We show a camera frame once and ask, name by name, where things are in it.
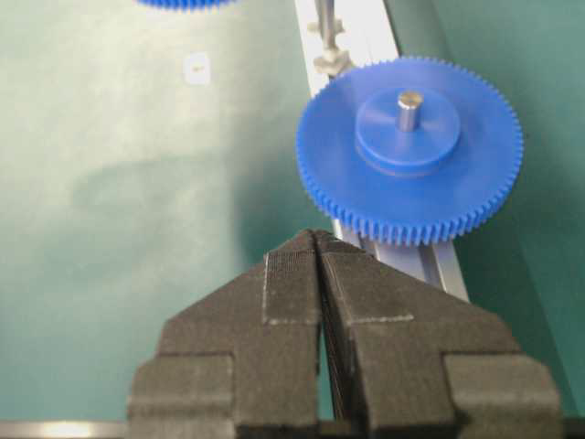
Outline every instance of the green table surface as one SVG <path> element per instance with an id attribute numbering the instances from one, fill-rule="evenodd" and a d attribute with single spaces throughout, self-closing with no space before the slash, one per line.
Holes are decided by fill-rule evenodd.
<path id="1" fill-rule="evenodd" d="M 168 317 L 329 226 L 294 160 L 308 99 L 293 2 L 2 6 L 0 419 L 123 419 Z"/>
<path id="2" fill-rule="evenodd" d="M 515 107 L 525 160 L 502 211 L 456 240 L 472 301 L 549 365 L 585 414 L 585 2 L 387 0 L 404 54 L 450 59 Z"/>
<path id="3" fill-rule="evenodd" d="M 457 251 L 472 299 L 550 365 L 569 414 L 585 409 L 584 6 L 388 0 L 406 53 L 480 72 L 525 126 L 510 202 Z M 183 79 L 199 51 L 207 86 Z M 202 14 L 128 0 L 4 6 L 0 419 L 123 419 L 165 319 L 299 229 L 329 227 L 294 163 L 308 99 L 292 1 Z"/>

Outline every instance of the blue plastic gear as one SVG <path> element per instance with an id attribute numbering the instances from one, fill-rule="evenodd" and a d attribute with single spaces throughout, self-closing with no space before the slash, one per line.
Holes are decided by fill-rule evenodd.
<path id="1" fill-rule="evenodd" d="M 235 0 L 138 0 L 144 5 L 162 7 L 165 9 L 203 9 L 205 7 L 225 5 Z"/>
<path id="2" fill-rule="evenodd" d="M 411 133 L 396 126 L 402 91 L 424 97 Z M 504 96 L 437 59 L 348 71 L 308 103 L 297 133 L 299 173 L 316 206 L 393 245 L 447 241 L 484 223 L 508 196 L 522 154 Z"/>

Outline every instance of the metal rail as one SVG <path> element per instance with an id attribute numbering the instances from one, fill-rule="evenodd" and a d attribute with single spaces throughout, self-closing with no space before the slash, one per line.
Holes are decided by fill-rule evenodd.
<path id="1" fill-rule="evenodd" d="M 329 76 L 315 66 L 324 52 L 324 42 L 319 32 L 319 15 L 312 0 L 295 0 L 297 18 L 303 42 L 303 53 L 311 95 L 315 96 L 329 81 Z M 343 29 L 336 34 L 334 43 L 340 51 L 347 51 L 351 63 L 364 66 L 392 60 L 399 56 L 399 49 L 392 32 L 383 0 L 336 0 L 336 18 Z M 396 247 L 378 242 L 362 240 L 351 230 L 344 229 L 339 221 L 333 221 L 335 236 L 373 254 L 379 261 L 404 273 L 408 273 L 428 284 L 469 302 L 461 268 L 452 242 L 442 242 L 420 247 Z"/>

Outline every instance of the small white sticker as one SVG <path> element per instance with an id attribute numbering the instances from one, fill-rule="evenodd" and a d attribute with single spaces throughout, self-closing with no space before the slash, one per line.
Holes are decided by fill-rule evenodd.
<path id="1" fill-rule="evenodd" d="M 187 84 L 208 85 L 211 82 L 211 69 L 207 52 L 197 52 L 186 56 L 183 71 Z"/>

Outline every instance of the metal shaft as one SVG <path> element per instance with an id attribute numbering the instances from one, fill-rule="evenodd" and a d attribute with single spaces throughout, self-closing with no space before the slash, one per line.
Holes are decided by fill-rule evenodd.
<path id="1" fill-rule="evenodd" d="M 324 49 L 336 48 L 335 44 L 335 0 L 314 0 L 319 15 L 319 32 Z"/>
<path id="2" fill-rule="evenodd" d="M 422 95 L 416 91 L 403 91 L 399 95 L 398 128 L 401 131 L 410 132 L 417 129 L 423 101 Z"/>

